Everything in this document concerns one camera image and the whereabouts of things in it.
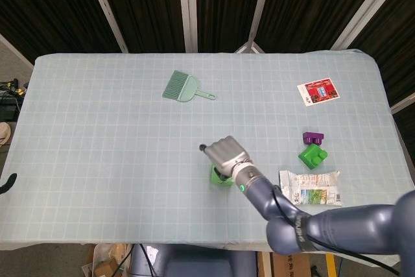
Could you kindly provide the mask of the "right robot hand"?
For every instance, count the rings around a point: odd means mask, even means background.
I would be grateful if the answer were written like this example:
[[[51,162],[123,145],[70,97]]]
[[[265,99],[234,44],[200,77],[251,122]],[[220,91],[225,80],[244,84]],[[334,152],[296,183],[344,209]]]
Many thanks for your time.
[[[210,159],[221,175],[227,177],[232,176],[236,165],[251,162],[249,154],[233,136],[226,136],[211,145],[201,144],[199,150]]]

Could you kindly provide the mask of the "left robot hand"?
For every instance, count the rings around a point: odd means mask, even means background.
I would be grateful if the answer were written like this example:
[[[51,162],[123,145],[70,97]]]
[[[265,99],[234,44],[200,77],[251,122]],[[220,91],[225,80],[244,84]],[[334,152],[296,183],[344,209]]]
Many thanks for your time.
[[[16,182],[16,179],[17,179],[17,174],[16,173],[12,173],[9,177],[8,177],[8,179],[7,179],[7,181],[6,181],[6,183],[5,184],[3,184],[1,187],[0,187],[0,194],[2,195],[2,194],[4,194],[4,193],[6,193],[7,191],[9,191],[10,190],[10,188],[14,185],[14,183]]]

